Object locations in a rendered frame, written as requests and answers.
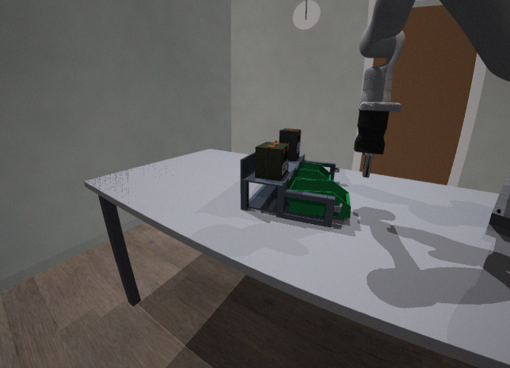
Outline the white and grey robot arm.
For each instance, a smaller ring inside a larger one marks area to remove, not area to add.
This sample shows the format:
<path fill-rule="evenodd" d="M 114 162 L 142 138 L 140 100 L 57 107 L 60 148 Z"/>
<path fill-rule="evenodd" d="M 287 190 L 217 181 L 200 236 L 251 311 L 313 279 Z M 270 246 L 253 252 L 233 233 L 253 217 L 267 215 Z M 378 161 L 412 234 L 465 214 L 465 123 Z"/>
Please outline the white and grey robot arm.
<path fill-rule="evenodd" d="M 386 58 L 386 62 L 365 70 L 363 90 L 391 91 L 394 69 L 405 44 L 402 29 L 414 2 L 375 0 L 371 22 L 360 39 L 360 53 L 366 58 Z M 510 0 L 440 2 L 464 31 L 489 71 L 510 82 Z"/>

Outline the black tool case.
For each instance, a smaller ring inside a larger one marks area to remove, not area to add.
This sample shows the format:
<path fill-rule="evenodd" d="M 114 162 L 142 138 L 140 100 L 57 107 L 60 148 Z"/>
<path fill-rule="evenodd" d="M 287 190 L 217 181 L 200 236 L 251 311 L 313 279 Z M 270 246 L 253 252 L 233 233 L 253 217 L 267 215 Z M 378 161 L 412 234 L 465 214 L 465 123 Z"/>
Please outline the black tool case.
<path fill-rule="evenodd" d="M 286 129 L 282 129 L 286 130 Z M 293 130 L 287 130 L 282 131 L 280 130 L 280 140 L 281 143 L 290 143 L 290 149 L 289 149 L 289 161 L 296 161 L 299 158 L 299 144 L 300 144 L 300 138 L 301 138 L 301 130 L 293 131 Z"/>

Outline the dark green case with orange latches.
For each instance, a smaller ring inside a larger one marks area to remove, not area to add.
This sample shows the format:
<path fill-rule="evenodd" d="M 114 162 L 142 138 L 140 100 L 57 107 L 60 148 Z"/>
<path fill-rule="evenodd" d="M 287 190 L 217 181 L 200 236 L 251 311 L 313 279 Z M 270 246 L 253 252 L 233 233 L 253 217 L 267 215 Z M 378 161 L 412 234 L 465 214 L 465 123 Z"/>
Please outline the dark green case with orange latches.
<path fill-rule="evenodd" d="M 264 142 L 256 146 L 255 177 L 281 181 L 288 172 L 289 143 Z"/>

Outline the green bin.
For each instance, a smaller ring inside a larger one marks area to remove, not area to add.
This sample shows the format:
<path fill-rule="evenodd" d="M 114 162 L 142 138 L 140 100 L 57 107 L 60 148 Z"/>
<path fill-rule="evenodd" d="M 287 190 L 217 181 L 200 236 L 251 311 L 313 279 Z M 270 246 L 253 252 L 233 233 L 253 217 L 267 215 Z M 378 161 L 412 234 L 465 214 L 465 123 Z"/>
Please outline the green bin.
<path fill-rule="evenodd" d="M 293 177 L 287 184 L 287 189 L 290 189 L 295 179 L 304 180 L 327 180 L 320 172 L 297 169 Z"/>
<path fill-rule="evenodd" d="M 297 169 L 317 171 L 320 172 L 327 180 L 331 180 L 331 173 L 321 164 L 302 162 Z"/>
<path fill-rule="evenodd" d="M 295 179 L 292 186 L 290 187 L 290 190 L 335 196 L 336 198 L 334 206 L 340 206 L 340 204 L 342 203 L 342 207 L 340 213 L 333 212 L 333 217 L 349 218 L 351 214 L 349 192 L 344 190 L 339 184 L 337 184 L 333 180 Z M 316 216 L 325 216 L 325 209 L 326 203 L 289 198 L 290 212 Z"/>

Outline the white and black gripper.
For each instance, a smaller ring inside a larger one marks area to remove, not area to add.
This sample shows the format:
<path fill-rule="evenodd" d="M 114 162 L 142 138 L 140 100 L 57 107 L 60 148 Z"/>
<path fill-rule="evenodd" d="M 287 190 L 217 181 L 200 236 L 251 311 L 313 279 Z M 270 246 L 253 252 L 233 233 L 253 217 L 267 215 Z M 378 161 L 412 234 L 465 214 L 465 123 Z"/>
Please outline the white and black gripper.
<path fill-rule="evenodd" d="M 402 105 L 400 103 L 390 103 L 390 101 L 390 90 L 365 89 L 362 92 L 357 125 L 359 134 L 355 140 L 354 150 L 363 153 L 365 156 L 363 177 L 369 178 L 370 176 L 374 154 L 383 154 L 384 152 L 384 135 L 389 112 L 401 111 Z"/>

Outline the grey metal shelf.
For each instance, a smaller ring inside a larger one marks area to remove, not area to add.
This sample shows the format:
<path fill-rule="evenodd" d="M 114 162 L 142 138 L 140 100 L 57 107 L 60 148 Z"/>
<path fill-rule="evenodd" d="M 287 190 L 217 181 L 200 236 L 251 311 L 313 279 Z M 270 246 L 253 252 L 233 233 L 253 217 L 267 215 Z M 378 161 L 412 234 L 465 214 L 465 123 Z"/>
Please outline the grey metal shelf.
<path fill-rule="evenodd" d="M 321 195 L 310 192 L 301 192 L 286 189 L 286 185 L 294 175 L 300 162 L 321 164 L 323 167 L 330 167 L 331 180 L 334 179 L 334 173 L 340 171 L 336 163 L 322 161 L 304 160 L 305 154 L 299 156 L 297 161 L 288 162 L 288 172 L 281 181 L 267 180 L 255 177 L 255 152 L 240 160 L 241 169 L 241 210 L 247 211 L 253 208 L 260 211 L 276 213 L 278 218 L 286 218 L 298 222 L 305 222 L 319 226 L 331 227 L 333 212 L 341 212 L 340 206 L 334 206 L 335 196 Z M 336 167 L 336 169 L 335 169 Z M 263 186 L 249 199 L 249 182 L 263 184 Z M 325 216 L 312 216 L 289 211 L 289 198 L 303 199 L 319 203 L 326 203 Z M 286 200 L 286 203 L 285 203 Z M 321 218 L 322 217 L 322 218 Z M 325 219 L 325 220 L 324 220 Z"/>

